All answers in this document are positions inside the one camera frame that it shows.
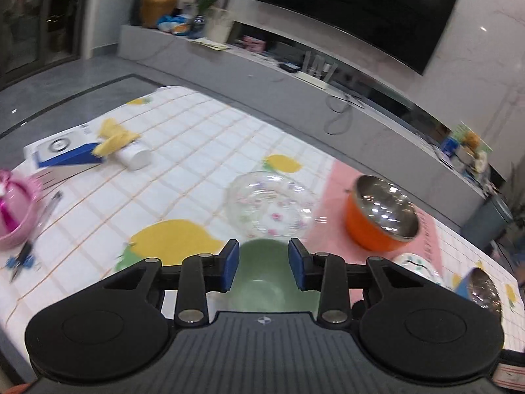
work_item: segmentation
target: white grid tablecloth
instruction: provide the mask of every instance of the white grid tablecloth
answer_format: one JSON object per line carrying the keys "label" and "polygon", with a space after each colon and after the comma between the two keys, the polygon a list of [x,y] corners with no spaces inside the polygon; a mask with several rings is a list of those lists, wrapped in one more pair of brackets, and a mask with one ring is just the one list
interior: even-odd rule
{"label": "white grid tablecloth", "polygon": [[[303,168],[293,178],[322,195],[333,157],[278,128],[191,89],[174,86],[148,96],[148,103],[126,104],[93,120],[93,130],[113,117],[142,134],[153,162],[130,172],[107,162],[46,190],[64,198],[34,249],[37,270],[25,270],[13,284],[0,271],[0,323],[26,356],[24,331],[44,307],[109,275],[130,237],[165,219],[189,219],[214,238],[242,239],[224,213],[225,188],[238,175],[258,169],[265,156],[284,154]],[[437,223],[444,279],[463,276],[479,260],[498,291],[516,289],[515,279],[459,235]],[[16,254],[13,250],[3,254]],[[505,346],[522,350],[525,317],[518,297],[514,310],[503,300]]]}

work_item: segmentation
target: white bottle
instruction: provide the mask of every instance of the white bottle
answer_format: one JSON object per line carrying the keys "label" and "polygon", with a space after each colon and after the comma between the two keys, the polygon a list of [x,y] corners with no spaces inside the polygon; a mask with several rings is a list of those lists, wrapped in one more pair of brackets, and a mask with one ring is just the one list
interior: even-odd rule
{"label": "white bottle", "polygon": [[151,151],[139,140],[134,140],[116,151],[115,157],[129,170],[138,170],[151,163]]}

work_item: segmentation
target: green bowl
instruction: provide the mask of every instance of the green bowl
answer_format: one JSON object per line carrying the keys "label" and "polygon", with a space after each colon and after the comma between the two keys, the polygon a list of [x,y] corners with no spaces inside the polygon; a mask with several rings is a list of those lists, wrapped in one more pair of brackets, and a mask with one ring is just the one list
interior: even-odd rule
{"label": "green bowl", "polygon": [[297,288],[288,264],[288,245],[267,239],[241,246],[232,289],[222,299],[227,309],[247,313],[309,311],[316,317],[319,306],[319,292]]}

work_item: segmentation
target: golden vase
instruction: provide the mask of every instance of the golden vase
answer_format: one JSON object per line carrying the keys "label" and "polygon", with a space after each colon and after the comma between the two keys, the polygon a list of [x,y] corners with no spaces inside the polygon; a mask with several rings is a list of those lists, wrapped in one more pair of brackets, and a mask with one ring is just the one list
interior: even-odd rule
{"label": "golden vase", "polygon": [[178,0],[142,0],[140,17],[143,28],[156,28],[157,21],[165,14],[171,14]]}

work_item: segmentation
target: orange bowl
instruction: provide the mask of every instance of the orange bowl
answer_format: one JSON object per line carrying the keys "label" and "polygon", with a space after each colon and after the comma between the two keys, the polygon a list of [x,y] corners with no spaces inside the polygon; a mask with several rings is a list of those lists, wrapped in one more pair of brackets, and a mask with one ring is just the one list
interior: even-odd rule
{"label": "orange bowl", "polygon": [[360,176],[346,200],[346,230],[367,250],[399,249],[419,230],[417,214],[407,198],[394,184],[375,176]]}

